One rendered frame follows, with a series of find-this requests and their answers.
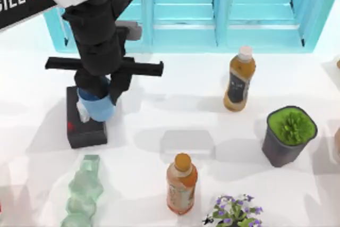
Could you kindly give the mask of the pale grey rounded box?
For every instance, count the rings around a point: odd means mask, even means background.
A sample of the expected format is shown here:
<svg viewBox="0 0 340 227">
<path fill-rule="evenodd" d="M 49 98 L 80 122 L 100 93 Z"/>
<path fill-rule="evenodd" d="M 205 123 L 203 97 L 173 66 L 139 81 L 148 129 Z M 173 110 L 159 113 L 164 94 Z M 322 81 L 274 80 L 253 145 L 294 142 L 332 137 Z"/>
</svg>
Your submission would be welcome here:
<svg viewBox="0 0 340 227">
<path fill-rule="evenodd" d="M 142 36 L 142 27 L 138 25 L 137 22 L 117 20 L 115 23 L 117 27 L 123 27 L 123 28 L 128 29 L 129 33 L 127 34 L 127 38 L 126 38 L 127 40 L 131 40 L 131 41 L 140 40 Z"/>
</svg>

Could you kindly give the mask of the blue cup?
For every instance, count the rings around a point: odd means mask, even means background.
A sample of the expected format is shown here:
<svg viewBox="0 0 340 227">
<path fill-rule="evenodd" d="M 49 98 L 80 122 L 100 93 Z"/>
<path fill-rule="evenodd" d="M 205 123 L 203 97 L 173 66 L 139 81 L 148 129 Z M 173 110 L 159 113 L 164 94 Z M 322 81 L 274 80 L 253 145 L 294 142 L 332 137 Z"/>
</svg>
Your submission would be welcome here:
<svg viewBox="0 0 340 227">
<path fill-rule="evenodd" d="M 108 92 L 109 83 L 110 80 L 102 76 L 97 88 L 95 88 L 95 85 L 86 89 L 77 87 L 78 101 L 76 108 L 81 122 L 86 123 L 90 119 L 105 122 L 113 116 L 115 105 L 112 103 Z"/>
</svg>

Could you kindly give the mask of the light blue rack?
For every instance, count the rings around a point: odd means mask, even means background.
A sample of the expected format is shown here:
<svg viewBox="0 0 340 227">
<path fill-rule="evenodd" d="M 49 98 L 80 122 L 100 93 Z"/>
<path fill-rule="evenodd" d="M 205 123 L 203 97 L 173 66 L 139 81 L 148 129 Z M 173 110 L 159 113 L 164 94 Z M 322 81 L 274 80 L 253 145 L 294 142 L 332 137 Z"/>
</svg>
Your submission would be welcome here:
<svg viewBox="0 0 340 227">
<path fill-rule="evenodd" d="M 134 0 L 121 19 L 142 26 L 129 53 L 314 50 L 334 0 Z"/>
</svg>

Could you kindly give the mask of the clear green bottle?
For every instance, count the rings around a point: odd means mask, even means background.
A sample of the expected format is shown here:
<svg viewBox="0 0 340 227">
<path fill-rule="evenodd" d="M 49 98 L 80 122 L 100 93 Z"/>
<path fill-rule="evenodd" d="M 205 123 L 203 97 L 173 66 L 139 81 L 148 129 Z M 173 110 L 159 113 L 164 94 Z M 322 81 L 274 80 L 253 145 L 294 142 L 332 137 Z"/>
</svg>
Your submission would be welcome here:
<svg viewBox="0 0 340 227">
<path fill-rule="evenodd" d="M 99 163 L 99 155 L 84 155 L 69 183 L 67 216 L 61 221 L 60 227 L 93 227 L 92 218 L 97 211 L 97 201 L 104 192 L 98 177 Z"/>
</svg>

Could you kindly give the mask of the purple flower plant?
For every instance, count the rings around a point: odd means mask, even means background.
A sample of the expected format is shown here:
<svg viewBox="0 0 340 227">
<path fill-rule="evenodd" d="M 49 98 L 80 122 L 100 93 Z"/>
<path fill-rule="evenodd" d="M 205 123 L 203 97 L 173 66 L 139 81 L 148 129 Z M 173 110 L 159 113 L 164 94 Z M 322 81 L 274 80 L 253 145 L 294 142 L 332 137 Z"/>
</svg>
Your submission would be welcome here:
<svg viewBox="0 0 340 227">
<path fill-rule="evenodd" d="M 263 227 L 259 215 L 261 206 L 253 205 L 254 197 L 220 195 L 209 213 L 202 220 L 202 227 Z"/>
</svg>

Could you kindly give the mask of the tan rounded object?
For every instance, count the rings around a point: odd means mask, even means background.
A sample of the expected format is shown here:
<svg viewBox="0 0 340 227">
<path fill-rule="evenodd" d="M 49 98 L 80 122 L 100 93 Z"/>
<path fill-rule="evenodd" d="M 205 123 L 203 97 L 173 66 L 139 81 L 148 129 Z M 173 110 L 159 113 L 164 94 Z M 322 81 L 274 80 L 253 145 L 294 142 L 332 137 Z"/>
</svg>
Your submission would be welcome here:
<svg viewBox="0 0 340 227">
<path fill-rule="evenodd" d="M 335 159 L 340 163 L 340 127 L 334 134 L 334 155 Z"/>
</svg>

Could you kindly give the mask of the grey pot with green plant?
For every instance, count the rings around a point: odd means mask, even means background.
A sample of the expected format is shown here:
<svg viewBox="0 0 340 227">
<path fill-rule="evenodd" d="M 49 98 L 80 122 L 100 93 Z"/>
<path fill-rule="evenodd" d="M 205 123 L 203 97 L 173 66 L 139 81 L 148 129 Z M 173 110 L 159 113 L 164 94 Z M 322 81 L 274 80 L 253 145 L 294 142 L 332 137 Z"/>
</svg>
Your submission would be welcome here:
<svg viewBox="0 0 340 227">
<path fill-rule="evenodd" d="M 273 167 L 282 167 L 295 161 L 317 134 L 317 125 L 305 110 L 285 106 L 267 116 L 262 152 Z"/>
</svg>

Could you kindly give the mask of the orange bottle with orange cap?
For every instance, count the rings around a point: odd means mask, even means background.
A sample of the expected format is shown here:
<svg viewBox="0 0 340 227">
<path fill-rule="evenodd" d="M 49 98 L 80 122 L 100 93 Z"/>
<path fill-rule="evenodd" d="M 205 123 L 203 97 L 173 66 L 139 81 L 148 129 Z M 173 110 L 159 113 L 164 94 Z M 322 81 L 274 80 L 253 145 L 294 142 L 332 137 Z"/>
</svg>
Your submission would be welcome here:
<svg viewBox="0 0 340 227">
<path fill-rule="evenodd" d="M 186 153 L 175 156 L 166 171 L 168 208 L 177 215 L 184 215 L 194 205 L 198 171 Z"/>
</svg>

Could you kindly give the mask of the black tissue box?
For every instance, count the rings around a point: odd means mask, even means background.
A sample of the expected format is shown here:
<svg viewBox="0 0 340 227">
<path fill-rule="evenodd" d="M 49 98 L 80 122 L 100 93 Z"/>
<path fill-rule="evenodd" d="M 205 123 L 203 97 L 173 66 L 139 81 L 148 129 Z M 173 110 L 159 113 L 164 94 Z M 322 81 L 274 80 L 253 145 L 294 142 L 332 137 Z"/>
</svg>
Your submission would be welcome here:
<svg viewBox="0 0 340 227">
<path fill-rule="evenodd" d="M 104 122 L 90 119 L 83 123 L 76 107 L 78 101 L 77 88 L 66 89 L 67 138 L 71 148 L 83 148 L 107 144 L 106 126 Z"/>
</svg>

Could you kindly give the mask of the brown bottle with white cap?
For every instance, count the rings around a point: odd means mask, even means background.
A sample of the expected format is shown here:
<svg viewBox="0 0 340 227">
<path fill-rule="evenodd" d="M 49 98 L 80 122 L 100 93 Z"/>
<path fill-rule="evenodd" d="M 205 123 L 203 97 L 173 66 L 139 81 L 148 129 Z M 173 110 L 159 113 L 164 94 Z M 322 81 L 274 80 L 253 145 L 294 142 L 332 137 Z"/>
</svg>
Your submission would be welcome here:
<svg viewBox="0 0 340 227">
<path fill-rule="evenodd" d="M 229 64 L 228 88 L 223 103 L 230 111 L 239 112 L 245 108 L 250 82 L 256 70 L 252 48 L 241 46 Z"/>
</svg>

